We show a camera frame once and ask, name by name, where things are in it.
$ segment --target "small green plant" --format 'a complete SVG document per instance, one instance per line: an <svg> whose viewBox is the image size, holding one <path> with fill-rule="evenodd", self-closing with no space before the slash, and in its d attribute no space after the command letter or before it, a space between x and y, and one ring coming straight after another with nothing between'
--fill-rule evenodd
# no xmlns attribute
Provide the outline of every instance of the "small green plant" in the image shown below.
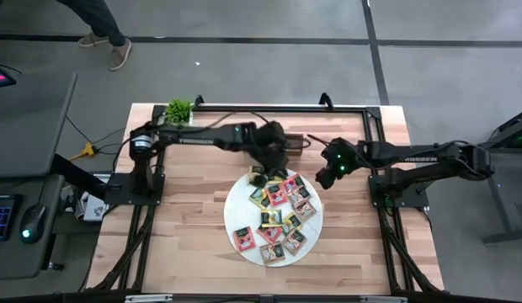
<svg viewBox="0 0 522 303"><path fill-rule="evenodd" d="M166 118L173 125L183 125L190 120L192 103L180 99L173 99L166 108Z"/></svg>

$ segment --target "sneaker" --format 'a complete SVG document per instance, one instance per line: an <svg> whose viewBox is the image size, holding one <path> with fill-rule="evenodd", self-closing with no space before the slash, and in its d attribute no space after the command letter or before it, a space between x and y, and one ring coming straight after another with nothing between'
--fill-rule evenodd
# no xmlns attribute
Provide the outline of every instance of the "sneaker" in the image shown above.
<svg viewBox="0 0 522 303"><path fill-rule="evenodd" d="M77 42L81 47L93 47L103 43L109 43L108 37L98 37L90 33Z"/></svg>
<svg viewBox="0 0 522 303"><path fill-rule="evenodd" d="M128 56L132 50L132 41L126 39L126 42L122 46L114 46L111 51L111 59L113 60L109 69L111 71L117 71L126 64Z"/></svg>

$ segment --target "keyboard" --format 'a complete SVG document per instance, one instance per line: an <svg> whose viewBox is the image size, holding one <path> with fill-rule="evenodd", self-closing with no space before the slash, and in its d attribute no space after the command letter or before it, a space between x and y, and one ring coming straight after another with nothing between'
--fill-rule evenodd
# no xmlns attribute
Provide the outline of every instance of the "keyboard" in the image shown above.
<svg viewBox="0 0 522 303"><path fill-rule="evenodd" d="M16 211L22 201L21 194L0 195L0 241L7 241Z"/></svg>

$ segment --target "gray concrete floor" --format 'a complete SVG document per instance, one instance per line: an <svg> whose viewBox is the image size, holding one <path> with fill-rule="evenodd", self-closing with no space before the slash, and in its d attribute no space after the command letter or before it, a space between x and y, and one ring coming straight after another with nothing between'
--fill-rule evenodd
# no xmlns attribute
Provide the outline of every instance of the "gray concrete floor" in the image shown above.
<svg viewBox="0 0 522 303"><path fill-rule="evenodd" d="M126 35L367 38L360 0L108 0ZM370 0L379 39L522 40L522 0ZM80 35L87 27L53 0L7 1L0 32ZM522 110L522 48L381 47L390 104L402 105L415 144L485 141ZM379 104L367 45L136 44L126 67L107 71L109 47L0 41L0 62L30 72L75 71L69 116L92 139L124 126L130 104L203 94L208 102ZM119 142L122 134L107 140ZM84 139L66 125L59 152ZM111 157L78 164L110 170ZM458 179L428 189L441 273L460 295L522 300L522 241L485 247L502 230L485 183ZM95 236L62 237L68 270L0 282L0 297L76 291Z"/></svg>

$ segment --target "wooden tabletop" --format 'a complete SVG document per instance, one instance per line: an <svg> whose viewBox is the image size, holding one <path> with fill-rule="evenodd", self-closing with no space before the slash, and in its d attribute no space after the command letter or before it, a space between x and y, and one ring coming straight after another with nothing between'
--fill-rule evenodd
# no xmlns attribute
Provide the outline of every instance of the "wooden tabletop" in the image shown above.
<svg viewBox="0 0 522 303"><path fill-rule="evenodd" d="M151 119L155 104L132 104L125 135ZM402 107L381 107L386 140L409 144ZM208 125L223 113L194 113L195 125ZM364 140L358 114L266 113L286 132ZM223 123L263 122L251 114L235 114ZM238 152L212 146L171 146L165 159L166 183L162 204L157 207L146 263L143 292L225 294L389 294L379 219L370 205L367 169L360 169L323 190L314 181L326 161L323 145L313 142L289 169L307 178L319 193L323 228L313 249L300 261L283 268L250 263L236 252L226 234L223 209L227 192L248 170L252 160ZM133 162L125 146L118 172L128 173ZM95 286L112 269L125 250L132 206L117 207L104 218L88 277ZM429 224L423 214L402 209L407 249L416 264L437 287L442 288L439 265ZM403 285L399 258L394 258ZM137 254L130 269L133 281Z"/></svg>

